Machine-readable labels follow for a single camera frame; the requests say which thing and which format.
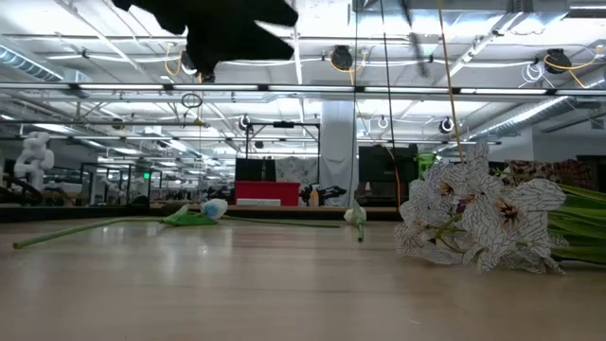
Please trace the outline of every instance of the hanging cable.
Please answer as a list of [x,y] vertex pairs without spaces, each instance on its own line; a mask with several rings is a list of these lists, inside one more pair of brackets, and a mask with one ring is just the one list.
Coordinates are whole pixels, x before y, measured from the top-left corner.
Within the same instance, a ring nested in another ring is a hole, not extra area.
[[448,49],[446,48],[446,34],[444,33],[444,16],[442,14],[442,0],[437,0],[437,8],[439,10],[439,25],[442,30],[442,47],[444,48],[444,64],[446,66],[446,78],[448,79],[448,95],[451,99],[451,111],[453,112],[454,133],[456,134],[456,146],[458,148],[458,156],[461,163],[465,163],[463,158],[463,148],[461,147],[461,136],[458,131],[458,123],[456,123],[455,95],[453,94],[453,79],[451,77],[451,67],[448,64]]
[[[172,48],[172,45],[169,45],[169,48],[167,50],[167,57],[170,54],[170,49]],[[169,61],[164,61],[164,68],[167,70],[167,72],[169,73],[169,75],[173,76],[173,77],[177,77],[179,76],[179,73],[181,73],[181,57],[183,57],[183,50],[181,52],[179,52],[179,65],[177,66],[177,71],[172,71],[169,68]]]
[[396,202],[398,203],[398,205],[396,206],[396,210],[398,210],[401,205],[400,175],[398,170],[398,160],[396,160],[396,157],[394,156],[394,153],[396,153],[396,137],[394,134],[394,113],[391,102],[391,81],[389,79],[389,54],[387,53],[387,32],[385,32],[385,13],[383,8],[383,0],[381,0],[381,20],[383,22],[383,48],[385,52],[385,70],[387,75],[387,100],[389,101],[389,125],[391,126],[391,146],[393,148],[393,153],[389,151],[389,148],[385,148],[391,156],[391,159],[394,161],[394,168],[396,173]]

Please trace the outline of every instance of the green stem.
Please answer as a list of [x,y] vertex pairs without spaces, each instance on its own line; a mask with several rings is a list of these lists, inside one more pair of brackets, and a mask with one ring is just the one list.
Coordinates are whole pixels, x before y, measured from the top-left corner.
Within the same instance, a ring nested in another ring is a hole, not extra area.
[[444,245],[446,245],[446,246],[447,246],[449,249],[451,249],[453,252],[455,252],[455,253],[460,253],[460,254],[464,254],[464,253],[465,253],[465,252],[463,252],[463,251],[459,250],[458,248],[456,248],[456,247],[454,247],[454,246],[452,246],[452,245],[448,244],[448,243],[447,243],[446,241],[444,241],[444,239],[442,239],[441,237],[438,237],[437,239],[438,239],[439,241],[443,242],[443,243],[444,243]]
[[97,227],[103,227],[103,226],[107,226],[110,224],[134,223],[134,222],[161,223],[161,221],[162,221],[161,218],[118,218],[118,219],[106,220],[106,221],[102,221],[102,222],[84,224],[82,226],[66,228],[61,231],[47,233],[47,234],[39,236],[39,237],[30,238],[30,239],[22,241],[22,242],[14,242],[12,244],[12,248],[14,248],[15,250],[21,250],[22,248],[31,246],[33,244],[52,241],[52,240],[60,238],[60,237],[69,236],[72,234],[88,231],[88,230],[91,230],[91,229],[94,229]]

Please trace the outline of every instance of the wire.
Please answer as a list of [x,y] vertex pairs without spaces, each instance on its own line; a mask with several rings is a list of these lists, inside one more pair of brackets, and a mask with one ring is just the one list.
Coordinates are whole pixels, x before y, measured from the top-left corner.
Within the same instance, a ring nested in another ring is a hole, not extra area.
[[[169,45],[169,49],[167,50],[167,56],[170,54],[170,49],[172,48],[172,45]],[[164,61],[164,68],[167,70],[167,72],[169,73],[169,75],[173,76],[173,77],[177,77],[179,76],[179,73],[181,73],[181,57],[183,57],[183,50],[181,50],[181,52],[179,52],[179,65],[177,66],[177,71],[172,71],[169,68],[169,61]]]
[[448,49],[446,48],[446,34],[444,33],[444,17],[442,14],[442,0],[437,0],[439,9],[439,25],[442,30],[442,47],[444,48],[444,61],[446,61],[446,78],[448,79],[448,95],[451,99],[451,111],[453,112],[454,133],[456,134],[456,146],[458,147],[458,156],[461,163],[465,163],[463,158],[463,148],[461,147],[461,136],[458,131],[458,123],[456,123],[455,95],[453,94],[453,79],[451,78],[451,67],[448,65]]
[[[383,50],[385,52],[385,71],[386,71],[386,75],[387,75],[387,99],[389,100],[389,125],[391,128],[391,146],[393,148],[394,153],[396,152],[396,137],[394,134],[394,111],[393,111],[393,107],[392,107],[392,102],[391,102],[391,81],[389,79],[389,54],[387,52],[387,32],[385,32],[385,13],[384,13],[384,8],[383,8],[383,0],[381,1],[381,20],[383,21]],[[404,9],[406,10],[406,15],[409,18],[410,21],[410,14],[407,12],[407,7],[404,7]],[[394,157],[394,155],[392,153],[389,153],[391,155],[391,157],[394,160],[394,165],[395,165],[395,173],[396,173],[396,195],[398,196],[397,198],[397,202],[398,202],[398,206],[396,206],[396,209],[400,208],[401,205],[401,192],[400,192],[400,176],[398,175],[398,163],[396,162],[396,158]]]
[[567,71],[570,71],[570,70],[581,70],[582,68],[587,67],[587,66],[593,64],[596,61],[596,59],[597,59],[597,55],[594,55],[594,59],[591,60],[588,63],[582,64],[582,65],[579,65],[579,66],[561,66],[561,65],[555,65],[554,63],[549,62],[547,60],[547,59],[549,59],[549,57],[550,57],[549,55],[546,55],[545,58],[543,58],[543,61],[547,65],[549,65],[551,67],[554,67],[554,68],[557,68],[559,70],[567,70]]
[[575,79],[575,81],[577,81],[577,83],[583,88],[583,89],[587,89],[587,86],[585,86],[585,84],[583,84],[582,81],[580,81],[580,79],[577,77],[577,75],[575,75],[574,72],[572,72],[572,70],[568,70],[568,72],[570,72],[570,74],[572,75],[572,78]]

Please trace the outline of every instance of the wall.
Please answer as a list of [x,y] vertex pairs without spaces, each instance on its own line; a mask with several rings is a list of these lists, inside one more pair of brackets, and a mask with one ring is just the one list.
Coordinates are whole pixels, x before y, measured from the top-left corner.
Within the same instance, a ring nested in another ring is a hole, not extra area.
[[606,155],[606,137],[549,136],[534,139],[537,161],[557,162],[577,159],[577,155]]
[[489,161],[534,160],[534,140],[532,128],[526,128],[519,136],[501,137],[500,146],[490,146]]

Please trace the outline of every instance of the table surface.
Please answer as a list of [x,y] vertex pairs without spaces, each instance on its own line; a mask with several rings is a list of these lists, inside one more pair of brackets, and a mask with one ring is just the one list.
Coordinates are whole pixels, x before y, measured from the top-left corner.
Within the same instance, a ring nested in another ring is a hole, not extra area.
[[393,224],[0,225],[3,340],[604,340],[606,272],[536,276],[399,259]]

